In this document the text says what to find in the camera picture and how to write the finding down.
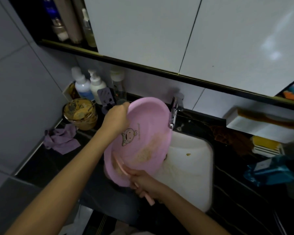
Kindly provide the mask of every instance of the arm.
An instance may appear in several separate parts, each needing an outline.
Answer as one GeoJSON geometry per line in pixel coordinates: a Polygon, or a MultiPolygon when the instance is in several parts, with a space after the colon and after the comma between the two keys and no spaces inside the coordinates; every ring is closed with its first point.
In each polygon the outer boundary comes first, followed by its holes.
{"type": "Polygon", "coordinates": [[[229,235],[216,221],[147,172],[123,167],[131,175],[131,182],[139,185],[137,188],[131,184],[139,197],[143,198],[148,192],[151,197],[161,200],[191,235],[229,235]]]}
{"type": "Polygon", "coordinates": [[[58,234],[106,147],[129,125],[129,103],[113,107],[89,143],[39,193],[5,235],[58,234]]]}

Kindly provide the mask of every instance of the cartoon character print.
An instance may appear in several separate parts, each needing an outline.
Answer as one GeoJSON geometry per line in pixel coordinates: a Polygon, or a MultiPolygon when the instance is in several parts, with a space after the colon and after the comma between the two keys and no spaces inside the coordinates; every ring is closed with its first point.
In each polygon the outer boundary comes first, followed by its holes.
{"type": "Polygon", "coordinates": [[[126,144],[133,141],[134,136],[137,135],[137,130],[133,130],[132,128],[128,128],[125,130],[122,135],[122,146],[125,146],[126,144]]]}

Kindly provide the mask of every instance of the upper cabinet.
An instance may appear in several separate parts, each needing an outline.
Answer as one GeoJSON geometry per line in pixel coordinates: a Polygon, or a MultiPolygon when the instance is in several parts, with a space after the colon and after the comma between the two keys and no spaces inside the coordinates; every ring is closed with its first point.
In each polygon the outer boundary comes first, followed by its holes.
{"type": "Polygon", "coordinates": [[[98,52],[178,73],[200,0],[85,0],[98,52]]]}
{"type": "Polygon", "coordinates": [[[278,94],[294,81],[294,0],[203,0],[180,74],[278,94]]]}

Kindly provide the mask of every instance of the pink plate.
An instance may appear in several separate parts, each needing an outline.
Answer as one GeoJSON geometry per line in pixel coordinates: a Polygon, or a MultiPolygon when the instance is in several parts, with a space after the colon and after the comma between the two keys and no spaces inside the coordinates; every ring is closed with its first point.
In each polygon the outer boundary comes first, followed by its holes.
{"type": "Polygon", "coordinates": [[[160,99],[145,97],[132,102],[127,116],[129,128],[104,152],[108,177],[119,186],[129,186],[130,182],[121,173],[112,153],[119,155],[130,168],[153,175],[164,161],[172,137],[168,127],[170,111],[160,99]]]}

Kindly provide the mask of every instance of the brown cloth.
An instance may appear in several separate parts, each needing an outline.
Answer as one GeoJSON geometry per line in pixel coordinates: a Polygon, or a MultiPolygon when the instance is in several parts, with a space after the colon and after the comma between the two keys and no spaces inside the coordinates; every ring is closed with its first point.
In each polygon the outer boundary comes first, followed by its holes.
{"type": "Polygon", "coordinates": [[[239,131],[223,126],[209,126],[216,141],[231,145],[239,156],[252,154],[253,142],[239,131]]]}

